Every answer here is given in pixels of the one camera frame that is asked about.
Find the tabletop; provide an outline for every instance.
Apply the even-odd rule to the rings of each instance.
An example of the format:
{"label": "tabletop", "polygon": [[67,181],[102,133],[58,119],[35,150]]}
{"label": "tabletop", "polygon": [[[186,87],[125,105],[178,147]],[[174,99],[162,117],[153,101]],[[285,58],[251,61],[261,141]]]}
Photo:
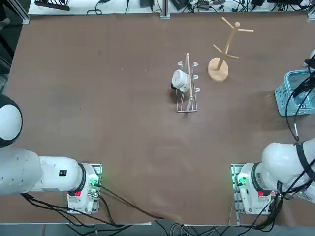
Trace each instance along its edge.
{"label": "tabletop", "polygon": [[[221,14],[33,17],[23,26],[6,94],[23,113],[13,144],[38,155],[103,164],[102,184],[144,210],[184,224],[226,225],[231,163],[261,161],[271,142],[292,143],[274,90],[300,69],[314,47],[306,13],[224,14],[241,29],[229,53],[229,75],[217,83],[207,64],[230,27]],[[176,111],[171,78],[189,53],[198,111]],[[301,139],[315,135],[312,116],[298,119]],[[65,204],[60,193],[36,193]],[[104,195],[118,223],[152,221]],[[2,223],[65,222],[21,196],[1,197]],[[235,210],[231,224],[236,224]],[[315,205],[285,203],[278,225],[315,226]],[[95,216],[108,219],[105,207]],[[96,223],[86,217],[84,222]],[[253,216],[241,216],[250,224]]]}

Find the black strap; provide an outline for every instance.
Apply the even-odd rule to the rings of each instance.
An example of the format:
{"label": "black strap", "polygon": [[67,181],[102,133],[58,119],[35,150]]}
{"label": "black strap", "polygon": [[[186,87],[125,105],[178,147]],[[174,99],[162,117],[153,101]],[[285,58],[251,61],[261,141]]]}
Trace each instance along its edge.
{"label": "black strap", "polygon": [[70,196],[75,196],[75,192],[81,192],[84,188],[84,185],[85,185],[85,180],[87,178],[87,173],[85,171],[85,168],[84,166],[81,164],[81,163],[78,163],[79,167],[81,168],[82,170],[82,179],[81,179],[81,183],[79,184],[79,186],[75,189],[75,190],[70,190],[68,191],[68,194]]}
{"label": "black strap", "polygon": [[252,171],[251,171],[252,185],[254,186],[256,191],[263,192],[264,196],[268,196],[271,194],[271,191],[270,190],[264,190],[262,187],[260,187],[260,185],[256,179],[256,168],[260,163],[261,162],[256,162],[256,163],[254,163],[254,166],[252,167]]}
{"label": "black strap", "polygon": [[310,179],[313,182],[315,182],[315,172],[311,168],[309,168],[310,164],[307,162],[307,159],[304,153],[303,143],[296,144],[296,152],[297,152],[297,155],[299,157],[299,160],[301,162],[303,169],[305,170],[307,175],[310,177]]}

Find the wire rack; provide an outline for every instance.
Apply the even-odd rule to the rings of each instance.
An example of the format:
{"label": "wire rack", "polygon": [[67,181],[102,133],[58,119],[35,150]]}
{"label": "wire rack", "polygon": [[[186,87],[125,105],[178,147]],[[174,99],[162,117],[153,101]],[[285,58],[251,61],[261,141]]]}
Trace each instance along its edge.
{"label": "wire rack", "polygon": [[68,2],[69,0],[35,0],[35,5],[69,11]]}
{"label": "wire rack", "polygon": [[184,63],[178,62],[180,70],[188,74],[189,76],[189,90],[179,91],[176,90],[176,105],[178,113],[196,112],[197,111],[197,100],[196,93],[200,91],[200,88],[195,87],[195,80],[198,79],[198,75],[194,74],[194,68],[198,66],[198,63],[193,62],[190,64],[189,54],[186,53]]}

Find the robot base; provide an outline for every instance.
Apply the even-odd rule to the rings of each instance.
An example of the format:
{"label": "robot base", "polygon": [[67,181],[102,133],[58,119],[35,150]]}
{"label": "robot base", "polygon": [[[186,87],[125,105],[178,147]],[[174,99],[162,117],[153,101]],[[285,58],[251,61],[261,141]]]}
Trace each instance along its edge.
{"label": "robot base", "polygon": [[[70,196],[67,194],[68,207],[84,212],[86,214],[97,213],[99,210],[99,187],[94,184],[101,184],[102,180],[102,164],[101,163],[82,163],[86,170],[86,181],[80,195]],[[71,214],[80,214],[75,211],[68,210]]]}
{"label": "robot base", "polygon": [[[237,185],[242,198],[245,214],[258,215],[266,207],[270,205],[271,194],[263,196],[258,192],[252,183],[252,168],[254,163],[245,164],[240,173],[237,175]],[[268,214],[269,206],[261,213],[262,215]]]}

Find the wooden stand base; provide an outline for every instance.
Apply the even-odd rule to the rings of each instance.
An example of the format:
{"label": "wooden stand base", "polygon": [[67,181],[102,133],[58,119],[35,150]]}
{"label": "wooden stand base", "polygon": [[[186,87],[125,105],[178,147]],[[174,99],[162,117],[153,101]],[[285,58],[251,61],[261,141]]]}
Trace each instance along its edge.
{"label": "wooden stand base", "polygon": [[217,65],[220,58],[213,58],[208,64],[208,74],[214,81],[222,82],[227,78],[228,66],[225,61],[223,61],[222,66],[217,70]]}

